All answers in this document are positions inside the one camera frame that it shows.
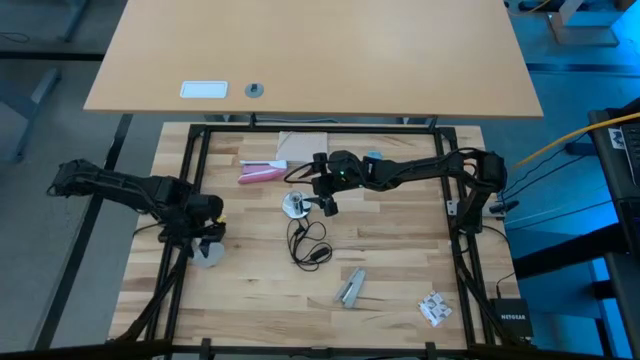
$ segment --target metal bracket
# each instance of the metal bracket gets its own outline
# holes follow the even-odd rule
[[[207,125],[205,124],[194,124],[189,127],[189,139],[197,138],[201,136],[202,133],[207,129]]]
[[[438,353],[436,352],[436,344],[432,342],[424,343],[425,346],[425,359],[426,360],[437,360]]]
[[[211,352],[211,339],[202,338],[202,342],[200,343],[200,353],[198,355],[198,360],[213,360],[216,354]]]
[[[482,208],[482,217],[492,217],[492,218],[498,218],[498,219],[505,218],[507,216],[507,213],[504,210],[498,211],[495,213],[492,213],[491,210],[489,210],[494,206],[500,206],[500,205],[502,205],[501,202],[486,203]],[[458,200],[447,200],[447,215],[455,216],[457,214],[458,214]]]
[[[326,346],[313,346],[309,350],[302,351],[299,355],[311,359],[331,359],[333,358],[333,349]]]
[[[440,134],[442,134],[442,136],[444,136],[444,138],[447,139],[450,144],[453,144],[454,142],[457,143],[458,137],[456,135],[456,128],[439,127],[438,130],[440,130]]]

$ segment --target black clamp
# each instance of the black clamp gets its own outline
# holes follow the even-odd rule
[[[426,360],[437,360],[436,344],[432,342],[424,343],[424,355]]]
[[[202,338],[198,360],[213,360],[215,356],[216,354],[211,351],[211,339]]]
[[[310,347],[308,350],[303,351],[301,354],[296,354],[305,356],[308,358],[315,359],[330,359],[334,357],[333,349],[325,346],[314,346]]]

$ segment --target wooden desk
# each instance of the wooden desk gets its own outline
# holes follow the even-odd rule
[[[187,123],[165,124],[153,174],[178,176],[188,128]],[[483,147],[479,127],[456,131],[460,147]],[[285,240],[289,219],[281,201],[291,185],[236,182],[239,160],[273,156],[277,137],[212,134],[202,192],[225,201],[227,254],[213,268],[188,267],[175,343],[199,345],[202,337],[209,337],[218,346],[424,348],[426,341],[433,341],[439,349],[466,348],[440,180],[406,183],[384,193],[357,189],[336,194],[338,215],[325,218],[318,209],[310,215],[326,225],[333,259],[317,272],[303,272],[292,263]],[[329,134],[329,145],[330,151],[346,149],[358,156],[377,150],[398,161],[435,155],[431,135]],[[311,193],[308,185],[295,187]],[[138,226],[151,223],[145,216]],[[485,224],[504,230],[494,220]],[[158,231],[145,230],[133,240],[110,336],[121,334],[152,296],[163,247],[156,239]],[[489,230],[477,239],[492,295],[495,282],[513,272],[509,248]],[[357,309],[347,310],[332,300],[356,266],[367,269],[367,278]],[[437,328],[417,308],[431,290],[453,308]],[[501,291],[519,296],[515,278],[504,280]],[[470,298],[480,342],[479,310]],[[160,330],[166,324],[167,303]]]
[[[130,1],[85,109],[542,116],[501,0]]]

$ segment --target black cable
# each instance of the black cable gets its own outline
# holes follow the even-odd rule
[[[587,135],[587,133],[584,133],[580,136],[578,136],[577,139],[571,141],[569,144],[573,144],[575,142],[577,142],[578,140],[582,139],[585,135]],[[523,181],[524,179],[527,178],[527,176],[531,175],[531,173],[533,173],[534,171],[538,170],[542,165],[544,165],[545,163],[551,161],[554,157],[556,157],[558,154],[560,154],[561,152],[564,151],[564,147],[558,151],[556,151],[555,153],[553,153],[551,156],[549,156],[548,158],[542,160],[536,167],[534,167],[533,169],[527,171],[526,174],[524,174],[524,176],[522,176],[520,179],[516,180],[516,182],[513,183],[513,185],[509,186],[508,188],[506,188],[505,190],[503,190],[503,194],[509,192],[511,189],[513,189],[516,185],[518,185],[518,183],[520,183],[521,181]]]
[[[534,222],[534,223],[527,224],[527,225],[523,225],[523,226],[520,226],[520,227],[517,227],[517,228],[513,228],[513,229],[509,229],[509,230],[510,230],[510,231],[515,231],[515,230],[520,230],[520,229],[528,228],[528,227],[530,227],[530,226],[534,226],[534,225],[542,224],[542,223],[547,222],[547,221],[555,220],[555,219],[558,219],[558,218],[561,218],[561,217],[565,217],[565,216],[569,216],[569,215],[577,214],[577,213],[579,213],[579,212],[583,212],[583,211],[585,211],[585,210],[593,209],[594,207],[602,206],[602,205],[604,205],[604,204],[608,204],[608,203],[610,203],[610,202],[611,202],[611,200],[603,201],[603,202],[600,202],[600,203],[597,203],[597,204],[593,204],[593,205],[589,205],[589,206],[583,207],[583,208],[578,209],[578,210],[573,210],[573,211],[570,211],[570,212],[568,212],[568,213],[564,213],[564,214],[560,214],[560,215],[552,216],[552,217],[550,217],[550,218],[548,218],[548,219],[544,219],[544,220],[536,221],[536,222]]]
[[[528,184],[526,184],[525,186],[521,187],[521,188],[520,188],[518,191],[516,191],[515,193],[513,193],[513,194],[511,194],[511,195],[507,196],[506,198],[503,198],[503,200],[502,200],[502,201],[503,201],[503,203],[504,203],[504,201],[509,200],[509,199],[511,199],[512,197],[514,197],[514,196],[518,195],[519,193],[521,193],[524,189],[528,188],[529,186],[531,186],[531,185],[533,185],[533,184],[537,183],[538,181],[540,181],[540,180],[542,180],[542,179],[546,178],[547,176],[549,176],[549,175],[553,174],[554,172],[556,172],[556,171],[558,171],[558,170],[561,170],[561,169],[563,169],[563,168],[565,168],[565,167],[567,167],[567,166],[569,166],[569,165],[573,164],[574,162],[577,162],[577,161],[580,161],[580,160],[584,159],[585,157],[586,157],[586,156],[580,156],[580,157],[579,157],[579,158],[577,158],[577,159],[573,159],[573,160],[571,160],[571,161],[569,161],[569,162],[566,162],[566,163],[564,163],[564,164],[562,164],[562,165],[560,165],[560,166],[558,166],[558,167],[554,168],[553,170],[551,170],[551,171],[547,172],[546,174],[544,174],[544,175],[542,175],[542,176],[538,177],[537,179],[535,179],[535,180],[533,180],[533,181],[529,182],[529,183],[528,183]]]
[[[509,249],[511,249],[511,243],[509,242],[509,239],[507,239],[507,235],[505,235],[505,233],[503,233],[502,231],[500,231],[500,230],[498,230],[498,229],[496,229],[496,228],[494,228],[492,226],[489,226],[489,225],[482,225],[482,227],[485,228],[485,229],[493,230],[493,231],[497,232],[498,234],[502,235],[502,237],[504,238],[504,241],[506,241],[507,245],[509,245]]]
[[[291,255],[291,259],[293,262],[302,270],[313,272],[320,268],[320,264],[324,264],[331,260],[333,256],[333,248],[329,243],[324,240],[327,236],[327,228],[323,223],[319,221],[314,221],[309,223],[309,219],[306,217],[302,219],[293,219],[289,221],[287,225],[287,245],[289,247],[289,254]],[[291,224],[297,223],[298,227],[295,229],[293,233],[291,233]],[[322,227],[323,234],[319,238],[313,238],[308,236],[309,231],[313,227],[313,225],[320,225]],[[306,255],[299,257],[298,256],[298,248],[303,240],[308,239],[312,241],[316,241],[317,244],[311,247],[311,250],[307,252]]]
[[[306,163],[306,164],[304,164],[304,165],[300,165],[300,166],[298,166],[297,168],[295,168],[295,169],[291,170],[291,172],[290,172],[290,173],[288,173],[287,175],[285,175],[285,177],[284,177],[284,179],[283,179],[283,180],[284,180],[284,182],[286,182],[287,184],[307,184],[307,185],[311,185],[311,181],[289,180],[289,178],[290,178],[293,174],[297,173],[298,171],[300,171],[300,170],[302,170],[302,169],[306,168],[307,166],[311,166],[311,165],[313,165],[313,164],[315,164],[315,162],[313,162],[313,161],[312,161],[312,162],[310,162],[310,163]]]
[[[456,256],[462,256],[462,254],[469,252],[469,247],[467,246],[466,249],[461,250],[459,253],[456,254]]]
[[[12,31],[0,31],[0,37],[18,44],[26,44],[31,41],[29,35]]]
[[[498,282],[496,283],[496,295],[498,295],[498,299],[502,299],[502,294],[500,294],[500,282],[502,280],[505,280],[505,279],[508,279],[508,278],[512,277],[515,274],[516,274],[516,272],[514,271],[511,274],[509,274],[509,275],[503,277],[502,279],[498,280]]]
[[[133,232],[133,236],[136,236],[140,231],[147,230],[149,228],[152,228],[152,227],[158,226],[158,225],[162,225],[162,223],[157,222],[155,224],[151,224],[151,225],[147,225],[147,226],[143,226],[141,228],[138,228],[138,229],[136,229],[136,231]]]

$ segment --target gray floor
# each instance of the gray floor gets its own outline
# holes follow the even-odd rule
[[[124,0],[92,1],[74,41],[59,44],[55,37],[63,31],[64,20],[68,17],[64,1],[0,0],[0,31],[21,31],[32,37],[27,45],[0,39],[0,49],[103,52],[124,4]],[[621,44],[613,49],[560,47],[553,41],[542,15],[514,18],[513,24],[528,62],[637,65],[640,63],[639,8],[636,4],[635,9],[616,25]],[[117,115],[82,111],[99,63],[2,60],[0,78],[14,81],[20,89],[28,91],[46,69],[53,66],[61,69],[63,79],[44,104],[25,160],[19,164],[0,165],[0,352],[32,346],[34,332],[50,301],[86,206],[85,199],[44,195],[57,165],[75,158],[96,163],[104,161],[119,120]],[[583,127],[588,110],[622,106],[640,96],[639,78],[534,73],[532,79],[545,112],[544,120],[448,119],[442,123],[481,125],[487,147],[505,156],[509,164],[514,164],[555,138]],[[22,123],[1,104],[0,119],[3,135],[18,129]],[[200,120],[200,116],[136,116],[117,170],[148,174],[162,123]],[[6,141],[3,140],[2,146],[8,146]],[[545,168],[567,159],[561,156]],[[570,191],[555,190],[567,183],[571,184]],[[583,160],[524,192],[519,197],[523,205],[510,214],[508,221],[567,202],[569,205],[563,212],[597,202],[599,197],[607,196],[603,188],[598,189],[603,183],[597,160]],[[135,213],[122,206],[104,205],[56,335],[55,346],[104,341],[136,218]],[[585,229],[582,224],[565,233],[588,231]],[[544,226],[537,230],[549,231]]]

